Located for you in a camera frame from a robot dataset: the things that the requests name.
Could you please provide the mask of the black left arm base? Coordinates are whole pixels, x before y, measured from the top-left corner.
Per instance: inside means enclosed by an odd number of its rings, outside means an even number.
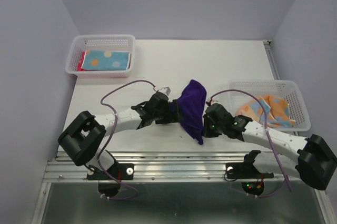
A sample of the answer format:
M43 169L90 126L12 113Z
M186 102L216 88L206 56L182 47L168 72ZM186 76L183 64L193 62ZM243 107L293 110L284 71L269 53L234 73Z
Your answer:
M110 177L103 171L96 167L89 166L87 171L87 180L110 180ZM133 180L134 177L134 164L133 163L118 163L114 164L107 172L115 179L121 180Z

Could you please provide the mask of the pink towel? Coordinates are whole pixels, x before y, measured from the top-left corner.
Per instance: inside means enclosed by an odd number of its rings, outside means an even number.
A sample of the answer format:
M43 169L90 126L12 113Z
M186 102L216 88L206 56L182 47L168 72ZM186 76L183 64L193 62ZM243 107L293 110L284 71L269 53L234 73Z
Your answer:
M84 61L84 58L85 58L85 54L86 54L86 51L83 51L81 53L81 56L80 56L80 59L79 59L78 65L77 65L77 71L78 72L85 72L85 70L82 68L83 61Z

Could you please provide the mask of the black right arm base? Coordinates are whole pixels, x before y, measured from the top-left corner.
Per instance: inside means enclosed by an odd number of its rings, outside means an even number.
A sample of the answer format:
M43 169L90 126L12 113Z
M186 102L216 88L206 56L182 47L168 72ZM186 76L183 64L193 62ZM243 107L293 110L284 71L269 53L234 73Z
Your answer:
M273 173L260 172L251 163L231 162L226 164L224 179L228 181L249 180L249 179L272 179Z

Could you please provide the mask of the purple towel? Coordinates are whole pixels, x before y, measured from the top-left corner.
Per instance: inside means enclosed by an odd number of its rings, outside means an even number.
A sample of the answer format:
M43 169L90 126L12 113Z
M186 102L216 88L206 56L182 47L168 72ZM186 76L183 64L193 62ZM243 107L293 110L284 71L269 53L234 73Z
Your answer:
M191 79L181 96L173 100L170 111L176 112L178 122L187 134L199 145L203 145L203 113L206 102L206 89L198 81Z

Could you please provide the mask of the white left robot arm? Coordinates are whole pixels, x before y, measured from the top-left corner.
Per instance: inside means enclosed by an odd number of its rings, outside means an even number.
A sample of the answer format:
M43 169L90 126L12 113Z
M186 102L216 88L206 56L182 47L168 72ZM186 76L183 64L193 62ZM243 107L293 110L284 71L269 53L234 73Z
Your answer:
M181 119L177 100L169 101L160 91L148 101L132 106L119 113L92 115L83 111L58 137L58 144L76 166L94 167L106 179L117 174L117 161L104 147L103 138L114 133L138 130L152 123L178 123Z

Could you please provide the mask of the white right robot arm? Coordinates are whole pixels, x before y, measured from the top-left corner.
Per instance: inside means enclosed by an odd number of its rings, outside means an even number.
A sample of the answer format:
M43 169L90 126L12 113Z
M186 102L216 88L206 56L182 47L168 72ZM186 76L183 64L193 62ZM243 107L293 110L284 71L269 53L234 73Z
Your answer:
M232 116L219 103L208 105L203 135L206 138L225 135L268 149L252 150L242 162L229 163L226 177L231 180L270 179L282 174L325 190L336 171L336 155L322 137L306 138L265 128L249 117Z

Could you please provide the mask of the blue patterned towel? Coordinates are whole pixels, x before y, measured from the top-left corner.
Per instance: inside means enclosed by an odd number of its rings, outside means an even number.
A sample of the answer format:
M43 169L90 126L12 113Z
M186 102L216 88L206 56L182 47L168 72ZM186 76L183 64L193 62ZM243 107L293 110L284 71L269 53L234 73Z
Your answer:
M86 50L82 68L85 71L125 71L131 63L131 53L109 50Z

